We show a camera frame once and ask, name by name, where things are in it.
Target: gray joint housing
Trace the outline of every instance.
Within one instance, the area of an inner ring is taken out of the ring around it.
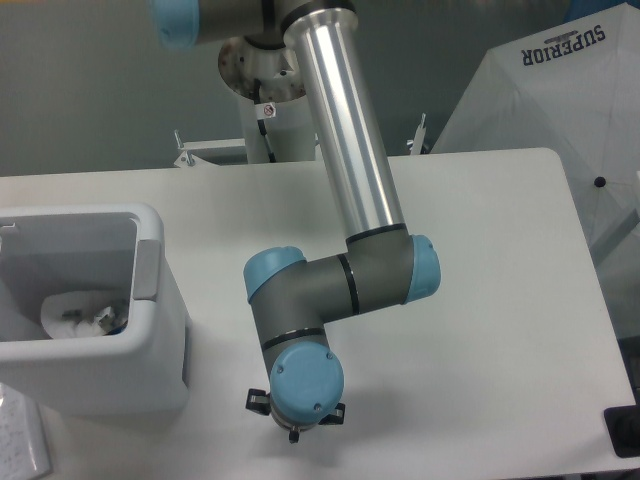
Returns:
[[[392,228],[351,239],[346,254],[295,263],[258,289],[251,308],[267,372],[297,342],[328,347],[325,323],[405,302],[413,242],[404,225]]]
[[[348,0],[198,0],[196,43],[244,36],[274,48],[282,44],[284,30],[298,17],[336,7],[355,10]]]

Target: umbrella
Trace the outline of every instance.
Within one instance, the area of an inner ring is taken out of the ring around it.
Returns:
[[[560,155],[590,246],[616,228],[640,170],[640,10],[619,5],[489,50],[433,152],[528,147]],[[637,228],[598,274],[619,337],[640,333]]]

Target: white table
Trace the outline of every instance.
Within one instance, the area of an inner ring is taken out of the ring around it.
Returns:
[[[557,156],[392,159],[407,224],[442,263],[432,298],[328,326],[346,423],[291,446],[244,409],[268,388],[242,269],[264,248],[344,251],[321,163],[0,179],[0,206],[141,201],[193,317],[180,412],[43,409],[64,479],[500,479],[625,469],[605,408],[633,402]]]

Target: white plastic bin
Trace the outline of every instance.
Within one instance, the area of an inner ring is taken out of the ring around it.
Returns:
[[[126,328],[51,339],[43,301],[90,290],[129,299]],[[188,326],[151,207],[0,209],[0,382],[66,414],[180,408]]]

